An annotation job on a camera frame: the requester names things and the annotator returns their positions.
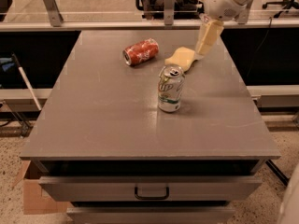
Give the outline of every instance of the black handle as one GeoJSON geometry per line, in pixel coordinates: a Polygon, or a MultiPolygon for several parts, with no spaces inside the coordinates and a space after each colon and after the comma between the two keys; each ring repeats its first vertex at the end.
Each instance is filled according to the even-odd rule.
{"type": "Polygon", "coordinates": [[[156,200],[165,200],[169,197],[169,187],[166,187],[166,194],[162,197],[143,197],[138,195],[138,187],[135,187],[135,197],[138,200],[143,201],[156,201],[156,200]]]}

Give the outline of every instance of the brown box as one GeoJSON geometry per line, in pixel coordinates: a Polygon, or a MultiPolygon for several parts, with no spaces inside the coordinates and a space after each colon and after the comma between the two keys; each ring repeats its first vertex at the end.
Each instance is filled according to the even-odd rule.
{"type": "Polygon", "coordinates": [[[42,173],[31,161],[23,161],[14,185],[23,180],[23,213],[24,214],[50,214],[64,213],[68,202],[56,202],[38,184],[42,173]]]}

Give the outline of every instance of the black chair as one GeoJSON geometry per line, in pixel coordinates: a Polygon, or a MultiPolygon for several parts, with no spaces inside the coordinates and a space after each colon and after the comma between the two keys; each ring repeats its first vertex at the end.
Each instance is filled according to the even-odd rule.
{"type": "Polygon", "coordinates": [[[12,0],[0,0],[0,21],[3,21],[12,5],[12,0]]]}
{"type": "MultiPolygon", "coordinates": [[[[150,1],[148,0],[135,0],[135,7],[140,11],[144,11],[142,17],[148,20],[152,18],[162,19],[164,16],[163,12],[156,13],[155,11],[150,9],[150,1]]],[[[199,13],[204,12],[203,10],[204,10],[203,4],[202,4],[202,8],[197,8],[196,4],[186,4],[184,7],[180,8],[181,12],[177,12],[174,18],[175,19],[199,19],[199,13]]]]}
{"type": "Polygon", "coordinates": [[[297,2],[295,2],[295,0],[282,0],[282,1],[273,1],[273,2],[267,2],[265,4],[263,4],[262,8],[263,9],[267,9],[268,5],[282,5],[283,9],[280,10],[280,12],[278,12],[277,14],[275,14],[273,17],[274,18],[279,18],[280,14],[282,12],[288,12],[292,7],[295,9],[299,9],[299,4],[297,2]]]}

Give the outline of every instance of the can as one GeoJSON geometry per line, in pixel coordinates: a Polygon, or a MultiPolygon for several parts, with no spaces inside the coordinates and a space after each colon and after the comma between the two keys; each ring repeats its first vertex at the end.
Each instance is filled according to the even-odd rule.
{"type": "Polygon", "coordinates": [[[158,52],[158,43],[149,38],[127,47],[122,54],[127,65],[136,66],[153,58],[158,52]]]}
{"type": "Polygon", "coordinates": [[[165,112],[174,112],[180,108],[185,74],[176,64],[165,66],[160,72],[158,84],[158,106],[165,112]]]}

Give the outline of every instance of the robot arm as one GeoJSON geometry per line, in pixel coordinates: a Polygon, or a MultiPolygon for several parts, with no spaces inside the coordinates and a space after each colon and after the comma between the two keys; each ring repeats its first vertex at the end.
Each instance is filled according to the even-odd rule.
{"type": "Polygon", "coordinates": [[[201,26],[195,53],[204,57],[223,31],[223,22],[237,18],[253,0],[199,0],[204,3],[201,26]]]}

